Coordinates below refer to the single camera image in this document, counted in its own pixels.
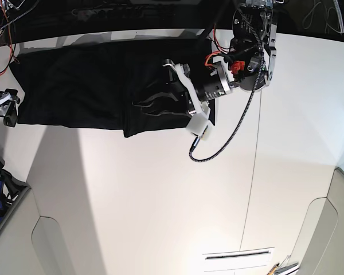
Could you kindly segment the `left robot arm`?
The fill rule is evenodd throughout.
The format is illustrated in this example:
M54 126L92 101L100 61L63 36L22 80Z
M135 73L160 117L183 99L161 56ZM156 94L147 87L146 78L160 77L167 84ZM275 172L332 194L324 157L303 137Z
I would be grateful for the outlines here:
M276 56L276 1L238 1L232 18L233 38L228 48L217 46L204 66L208 76L192 76L188 64L182 74L193 84L189 91L177 75L172 60L163 64L169 71L168 91L158 104L158 114L192 116L207 110L209 103L240 88L257 92L270 84Z

